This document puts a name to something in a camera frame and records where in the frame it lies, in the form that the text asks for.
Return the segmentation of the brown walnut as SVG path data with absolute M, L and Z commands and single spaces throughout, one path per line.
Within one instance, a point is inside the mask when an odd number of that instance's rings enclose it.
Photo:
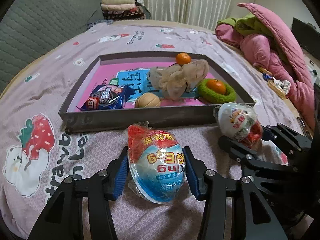
M 159 107 L 161 104 L 160 98 L 152 93 L 144 93 L 135 101 L 135 108 Z

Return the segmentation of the orange tangerine in tray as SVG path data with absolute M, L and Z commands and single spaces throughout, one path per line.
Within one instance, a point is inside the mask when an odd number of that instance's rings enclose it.
M 180 66 L 191 63 L 191 57 L 187 53 L 179 53 L 176 56 L 176 63 Z

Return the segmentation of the blue red surprise egg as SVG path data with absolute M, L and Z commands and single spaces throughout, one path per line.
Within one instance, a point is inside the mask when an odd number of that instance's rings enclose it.
M 185 181 L 185 158 L 175 136 L 147 124 L 132 124 L 126 130 L 130 189 L 145 200 L 171 202 Z

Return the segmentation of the orange tangerine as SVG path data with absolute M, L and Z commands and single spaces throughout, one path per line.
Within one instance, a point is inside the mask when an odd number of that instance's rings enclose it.
M 209 79 L 206 86 L 217 94 L 225 95 L 226 93 L 225 84 L 218 79 Z
M 176 56 L 176 63 L 180 66 L 191 63 L 191 57 L 187 53 L 179 53 Z

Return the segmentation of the white red surprise egg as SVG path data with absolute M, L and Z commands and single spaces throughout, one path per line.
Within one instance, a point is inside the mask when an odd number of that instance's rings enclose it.
M 214 108 L 214 117 L 223 135 L 253 148 L 262 139 L 263 128 L 253 107 L 235 102 Z

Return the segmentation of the snack packets pile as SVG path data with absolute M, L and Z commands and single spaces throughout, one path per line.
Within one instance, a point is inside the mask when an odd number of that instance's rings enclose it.
M 271 72 L 261 66 L 256 66 L 255 68 L 262 73 L 263 79 L 267 82 L 268 87 L 270 87 L 277 94 L 277 96 L 279 96 L 281 99 L 287 97 L 291 88 L 291 83 L 288 80 L 277 80 L 275 77 L 273 77 Z

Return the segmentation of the green garment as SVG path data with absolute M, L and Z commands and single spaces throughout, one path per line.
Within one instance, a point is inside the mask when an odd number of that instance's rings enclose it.
M 248 36 L 250 34 L 261 34 L 269 37 L 274 37 L 272 32 L 251 12 L 242 18 L 230 17 L 224 20 L 220 20 L 217 23 L 217 26 L 220 26 L 222 24 L 230 25 L 242 36 Z

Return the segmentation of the pink strawberry print bedspread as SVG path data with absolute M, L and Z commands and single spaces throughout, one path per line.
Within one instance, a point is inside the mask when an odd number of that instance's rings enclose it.
M 9 230 L 27 239 L 49 197 L 65 177 L 87 178 L 121 153 L 123 131 L 65 133 L 58 115 L 81 74 L 99 55 L 127 51 L 182 51 L 207 55 L 227 70 L 256 101 L 262 125 L 299 127 L 285 101 L 237 50 L 210 32 L 151 25 L 99 24 L 26 67 L 1 98 L 1 215 Z M 219 174 L 239 179 L 240 166 L 217 145 L 217 126 L 169 128 L 182 146 Z M 29 151 L 39 158 L 26 159 Z M 111 202 L 118 239 L 196 239 L 204 202 L 189 193 L 187 182 L 175 201 L 156 205 L 127 188 Z

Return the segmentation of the black wall television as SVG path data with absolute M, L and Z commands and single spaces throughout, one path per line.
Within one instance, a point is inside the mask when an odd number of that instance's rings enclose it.
M 320 35 L 314 26 L 293 18 L 291 31 L 299 45 L 319 60 Z

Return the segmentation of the blue cookie snack packet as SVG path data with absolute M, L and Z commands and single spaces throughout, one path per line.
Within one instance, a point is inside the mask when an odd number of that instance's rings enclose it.
M 84 111 L 123 109 L 135 91 L 127 85 L 98 85 L 85 103 L 77 109 Z

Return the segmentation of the pink quilted blanket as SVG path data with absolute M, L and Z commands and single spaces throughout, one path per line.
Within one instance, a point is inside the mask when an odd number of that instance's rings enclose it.
M 240 3 L 262 22 L 274 35 L 242 36 L 230 25 L 216 25 L 215 34 L 221 41 L 238 47 L 253 66 L 261 66 L 277 80 L 288 80 L 289 100 L 311 129 L 315 128 L 313 81 L 304 61 L 298 41 L 284 21 L 271 10 L 254 3 Z

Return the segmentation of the beige mesh bath pouf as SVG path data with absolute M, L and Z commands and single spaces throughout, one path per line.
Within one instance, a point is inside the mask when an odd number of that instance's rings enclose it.
M 183 93 L 193 89 L 207 76 L 209 64 L 206 60 L 196 60 L 180 66 L 152 67 L 147 77 L 156 90 L 166 99 L 177 100 Z

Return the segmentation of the stack of folded blankets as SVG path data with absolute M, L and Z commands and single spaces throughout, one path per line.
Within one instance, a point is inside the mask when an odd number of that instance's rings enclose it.
M 101 0 L 100 6 L 105 20 L 146 20 L 142 5 L 135 0 Z

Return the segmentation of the white striped curtain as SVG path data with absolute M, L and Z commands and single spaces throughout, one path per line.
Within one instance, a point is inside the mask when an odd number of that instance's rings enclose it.
M 235 0 L 137 0 L 157 21 L 179 22 L 214 30 Z

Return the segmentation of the blue book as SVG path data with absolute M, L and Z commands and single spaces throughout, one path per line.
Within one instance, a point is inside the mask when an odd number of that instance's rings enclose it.
M 160 90 L 156 90 L 148 80 L 147 74 L 150 69 L 136 69 L 122 71 L 117 74 L 120 85 L 127 85 L 135 91 L 135 95 L 138 96 L 142 93 L 153 93 L 157 96 L 163 97 Z

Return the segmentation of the grey quilted headboard cover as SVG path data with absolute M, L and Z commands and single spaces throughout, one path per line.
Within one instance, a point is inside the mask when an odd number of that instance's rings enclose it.
M 101 0 L 15 0 L 1 20 L 1 90 L 24 67 L 103 19 Z

